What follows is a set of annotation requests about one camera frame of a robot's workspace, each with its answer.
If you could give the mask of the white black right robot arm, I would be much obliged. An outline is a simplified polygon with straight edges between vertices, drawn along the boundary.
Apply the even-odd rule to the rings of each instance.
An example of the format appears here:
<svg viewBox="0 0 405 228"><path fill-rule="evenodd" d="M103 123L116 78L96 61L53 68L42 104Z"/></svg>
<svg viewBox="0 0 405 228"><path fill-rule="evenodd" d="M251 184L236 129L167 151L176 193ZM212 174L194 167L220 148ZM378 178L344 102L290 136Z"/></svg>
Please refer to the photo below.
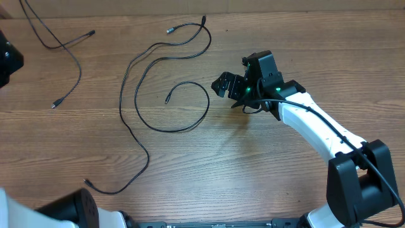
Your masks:
<svg viewBox="0 0 405 228"><path fill-rule="evenodd" d="M275 218L270 227L388 227L371 217L394 206L404 210L389 148L368 142L336 122L295 80L284 81L271 51L242 59L244 75L223 72L211 88L234 107L270 112L295 129L327 164L327 202L300 218Z"/></svg>

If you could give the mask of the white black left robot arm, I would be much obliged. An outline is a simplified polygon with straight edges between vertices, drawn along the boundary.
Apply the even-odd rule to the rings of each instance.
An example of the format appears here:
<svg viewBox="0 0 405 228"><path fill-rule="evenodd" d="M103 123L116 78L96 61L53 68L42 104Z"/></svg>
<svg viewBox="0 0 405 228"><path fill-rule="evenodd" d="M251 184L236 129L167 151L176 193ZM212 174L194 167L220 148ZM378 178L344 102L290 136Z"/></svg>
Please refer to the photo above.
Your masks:
<svg viewBox="0 0 405 228"><path fill-rule="evenodd" d="M133 227L133 222L122 212L99 208L91 193L79 189L36 210L14 200L1 188L1 227L91 228Z"/></svg>

